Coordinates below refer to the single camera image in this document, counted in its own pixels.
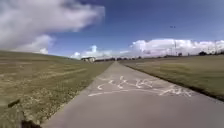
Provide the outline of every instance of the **concrete path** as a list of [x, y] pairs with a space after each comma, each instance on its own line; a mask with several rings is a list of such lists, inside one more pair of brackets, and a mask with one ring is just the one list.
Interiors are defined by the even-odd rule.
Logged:
[[224, 104], [114, 63], [43, 126], [224, 128]]

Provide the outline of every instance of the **grassy field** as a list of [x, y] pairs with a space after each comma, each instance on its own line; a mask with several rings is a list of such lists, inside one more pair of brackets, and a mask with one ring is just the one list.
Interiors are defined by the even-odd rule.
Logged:
[[[0, 52], [0, 127], [18, 126], [21, 110], [28, 120], [43, 123], [110, 64]], [[16, 100], [21, 101], [19, 105], [5, 107]]]
[[192, 56], [121, 62], [126, 66], [224, 100], [224, 56]]

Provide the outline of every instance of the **grassy hill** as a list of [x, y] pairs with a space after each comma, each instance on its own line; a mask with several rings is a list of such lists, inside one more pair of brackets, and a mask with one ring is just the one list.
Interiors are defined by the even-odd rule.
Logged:
[[124, 65], [224, 101], [224, 56], [123, 61]]
[[[110, 63], [87, 63], [33, 53], [0, 52], [0, 126], [23, 117], [42, 123], [71, 100]], [[7, 104], [20, 100], [18, 105]]]

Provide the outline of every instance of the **tree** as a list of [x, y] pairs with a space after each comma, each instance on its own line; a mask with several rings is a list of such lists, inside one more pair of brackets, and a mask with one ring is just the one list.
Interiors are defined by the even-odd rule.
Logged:
[[199, 56], [206, 56], [207, 53], [206, 53], [205, 51], [201, 51], [201, 52], [198, 53], [198, 55], [199, 55]]

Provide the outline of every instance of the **white cloud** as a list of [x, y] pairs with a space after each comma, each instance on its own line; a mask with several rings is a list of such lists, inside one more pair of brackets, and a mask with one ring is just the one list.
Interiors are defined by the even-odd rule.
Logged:
[[47, 48], [53, 45], [54, 40], [55, 40], [54, 38], [48, 35], [42, 35], [34, 39], [33, 42], [19, 46], [13, 51], [26, 51], [26, 52], [48, 54]]
[[48, 50], [46, 48], [42, 48], [42, 49], [40, 49], [40, 53], [48, 54]]
[[[133, 42], [129, 48], [123, 51], [112, 51], [104, 50], [100, 51], [97, 49], [97, 46], [91, 46], [91, 50], [84, 51], [81, 53], [74, 53], [72, 58], [81, 57], [96, 57], [101, 58], [110, 58], [110, 57], [138, 57], [138, 56], [164, 56], [164, 55], [175, 55], [175, 43], [176, 43], [176, 52], [183, 53], [183, 55], [198, 54], [200, 51], [205, 51], [208, 53], [215, 52], [215, 42], [212, 41], [202, 41], [202, 42], [193, 42], [191, 40], [174, 40], [174, 39], [156, 39], [156, 40], [138, 40]], [[224, 41], [216, 42], [217, 50], [224, 49]]]
[[[81, 5], [71, 0], [1, 0], [0, 50], [37, 52], [39, 48], [26, 47], [35, 45], [41, 35], [79, 31], [103, 15], [101, 6]], [[41, 49], [46, 53], [47, 47], [44, 48]]]
[[75, 52], [71, 58], [76, 58], [76, 59], [80, 59], [81, 58], [81, 54], [79, 52]]
[[[224, 48], [224, 41], [217, 41], [217, 50]], [[132, 51], [142, 56], [163, 56], [166, 54], [175, 55], [176, 53], [197, 54], [200, 51], [208, 53], [215, 52], [215, 42], [202, 41], [193, 42], [191, 40], [174, 40], [174, 39], [158, 39], [158, 40], [138, 40], [131, 45]]]
[[112, 50], [102, 50], [99, 51], [98, 47], [96, 45], [93, 45], [90, 47], [90, 50], [84, 51], [84, 52], [75, 52], [71, 58], [85, 58], [85, 57], [96, 57], [97, 59], [102, 59], [102, 58], [110, 58], [115, 56], [115, 52]]

